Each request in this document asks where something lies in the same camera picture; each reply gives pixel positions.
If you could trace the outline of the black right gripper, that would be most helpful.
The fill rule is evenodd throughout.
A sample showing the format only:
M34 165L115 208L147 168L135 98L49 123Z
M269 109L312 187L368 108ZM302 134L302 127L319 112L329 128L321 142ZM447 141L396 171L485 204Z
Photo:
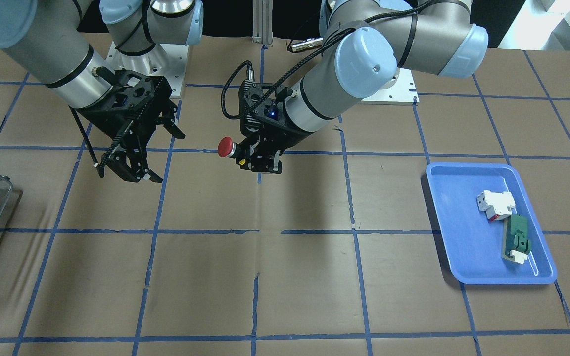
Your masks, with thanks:
M162 125L173 138L186 138L177 126L178 107L170 99L172 89L167 79L126 69L93 69L92 75L108 82L109 91L77 112L111 139L124 135L120 145L102 156L102 162L124 181L161 184L163 178L147 162L146 149L152 134Z

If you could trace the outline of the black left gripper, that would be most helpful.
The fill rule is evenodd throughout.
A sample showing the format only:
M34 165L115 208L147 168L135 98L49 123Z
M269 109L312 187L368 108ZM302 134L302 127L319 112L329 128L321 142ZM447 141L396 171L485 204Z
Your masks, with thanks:
M245 139L238 144L238 165L245 171L281 174L281 156L312 133L289 117L283 100L267 98L239 120Z

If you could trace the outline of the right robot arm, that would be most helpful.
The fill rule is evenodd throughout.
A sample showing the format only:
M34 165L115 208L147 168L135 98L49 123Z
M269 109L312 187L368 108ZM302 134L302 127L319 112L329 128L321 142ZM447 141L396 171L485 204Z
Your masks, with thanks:
M163 45L196 45L203 33L200 0L102 0L101 17L122 63L114 67L78 31L90 0L0 0L0 49L112 139L98 174L161 183L147 162L157 126L183 139L173 89L163 72Z

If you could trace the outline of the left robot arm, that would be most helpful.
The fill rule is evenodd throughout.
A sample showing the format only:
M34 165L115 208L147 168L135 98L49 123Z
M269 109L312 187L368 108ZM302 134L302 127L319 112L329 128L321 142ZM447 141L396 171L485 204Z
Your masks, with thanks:
M320 12L321 47L275 83L255 80L251 61L241 70L238 120L244 140L225 137L219 156L252 172L282 172L281 156L389 83L399 68L452 78L470 77L488 49L488 31L471 23L470 0L420 0L398 9L389 1L337 0Z

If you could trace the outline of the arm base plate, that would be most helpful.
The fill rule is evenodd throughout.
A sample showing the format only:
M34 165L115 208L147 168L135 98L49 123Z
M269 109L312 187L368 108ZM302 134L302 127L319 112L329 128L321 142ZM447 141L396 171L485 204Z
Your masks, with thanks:
M416 105L420 99L412 71L398 68L393 78L360 104Z
M164 76L172 89L171 98L181 99L190 50L188 45L158 44L142 56L127 56L118 52L112 42L106 61L113 68L125 68L143 75Z

